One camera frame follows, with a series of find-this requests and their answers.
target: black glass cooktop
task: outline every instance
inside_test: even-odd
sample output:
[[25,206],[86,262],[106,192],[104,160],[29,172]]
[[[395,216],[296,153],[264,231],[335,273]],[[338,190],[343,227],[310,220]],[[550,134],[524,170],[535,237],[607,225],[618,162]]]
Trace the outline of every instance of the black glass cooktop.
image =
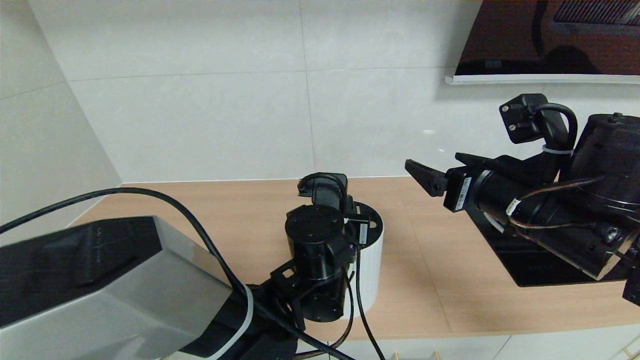
[[[501,234],[489,224],[482,211],[469,210],[467,213],[518,286],[595,282],[543,247]],[[625,280],[628,272],[625,265],[618,264],[601,281]]]

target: wall tile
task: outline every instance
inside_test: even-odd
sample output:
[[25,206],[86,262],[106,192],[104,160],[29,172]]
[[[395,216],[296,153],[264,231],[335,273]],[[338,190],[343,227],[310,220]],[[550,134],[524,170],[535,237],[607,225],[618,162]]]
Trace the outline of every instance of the wall tile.
[[[0,218],[121,181],[68,84],[0,100]],[[96,200],[65,208],[0,236],[0,245],[69,225]]]
[[304,70],[290,0],[31,0],[67,79]]
[[301,0],[307,68],[457,66],[480,4]]
[[26,1],[2,1],[0,99],[65,81]]
[[294,178],[313,172],[303,72],[71,85],[125,182]]
[[309,72],[317,170],[401,176],[407,158],[447,170],[455,152],[516,154],[498,107],[542,85],[445,85],[445,71]]
[[546,334],[514,335],[495,360],[611,359],[632,341],[640,325]]

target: cable tie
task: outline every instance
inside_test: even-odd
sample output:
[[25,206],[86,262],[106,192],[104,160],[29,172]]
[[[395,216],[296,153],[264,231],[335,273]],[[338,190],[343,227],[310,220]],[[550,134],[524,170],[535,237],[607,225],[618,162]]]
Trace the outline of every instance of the cable tie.
[[571,150],[553,150],[553,149],[549,149],[547,147],[547,145],[542,145],[542,151],[543,152],[548,152],[549,154],[556,154],[556,155],[571,155],[571,154],[573,154],[573,149],[571,149]]
[[518,207],[518,204],[521,202],[522,200],[518,200],[518,198],[513,199],[513,201],[511,201],[511,204],[507,206],[507,210],[505,211],[507,213],[507,216],[511,216],[511,214],[513,214],[515,209]]

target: barcode label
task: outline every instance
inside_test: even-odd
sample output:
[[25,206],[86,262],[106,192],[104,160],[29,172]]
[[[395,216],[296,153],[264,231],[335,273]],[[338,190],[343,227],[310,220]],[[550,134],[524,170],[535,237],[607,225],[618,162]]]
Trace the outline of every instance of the barcode label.
[[456,203],[456,211],[462,208],[467,198],[467,192],[469,191],[469,184],[471,183],[471,177],[465,177],[462,181],[462,189],[460,189],[460,195],[458,195],[458,202]]
[[367,232],[369,231],[369,223],[360,224],[360,244],[367,245]]

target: wooden countertop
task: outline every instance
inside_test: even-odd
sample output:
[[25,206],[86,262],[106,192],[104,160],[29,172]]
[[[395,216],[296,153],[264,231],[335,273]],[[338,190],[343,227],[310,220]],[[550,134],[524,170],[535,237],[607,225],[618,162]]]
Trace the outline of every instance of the wooden countertop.
[[[259,284],[290,259],[287,211],[308,203],[296,181],[128,184],[167,193],[203,223],[233,271]],[[553,332],[640,323],[624,282],[519,288],[464,213],[442,207],[410,177],[349,179],[349,193],[385,222],[380,290],[367,312],[379,339]],[[178,211],[141,195],[110,195],[77,223],[158,215],[202,245]],[[331,341],[346,321],[307,322]],[[360,321],[349,337],[366,339]]]

